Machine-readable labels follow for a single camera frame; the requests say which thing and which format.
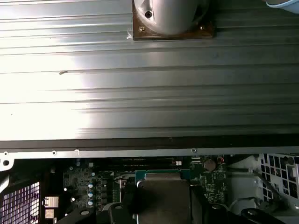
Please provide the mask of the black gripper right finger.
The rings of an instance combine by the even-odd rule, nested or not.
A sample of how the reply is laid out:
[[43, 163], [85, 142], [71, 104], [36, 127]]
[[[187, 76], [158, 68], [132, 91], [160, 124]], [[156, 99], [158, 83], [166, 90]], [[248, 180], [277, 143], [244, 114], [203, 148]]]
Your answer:
[[255, 208], [243, 209], [239, 215], [221, 204], [209, 203], [201, 186], [191, 186], [191, 215], [195, 224], [282, 224], [272, 215]]

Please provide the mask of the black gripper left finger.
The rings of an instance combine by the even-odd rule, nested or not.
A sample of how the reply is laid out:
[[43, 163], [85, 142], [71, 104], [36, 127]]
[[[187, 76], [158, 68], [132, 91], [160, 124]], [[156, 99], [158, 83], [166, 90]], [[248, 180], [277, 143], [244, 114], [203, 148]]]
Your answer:
[[59, 224], [135, 224], [133, 214], [137, 212], [138, 189], [129, 182], [121, 190], [120, 203], [110, 203], [101, 212], [94, 208], [76, 208], [58, 221]]

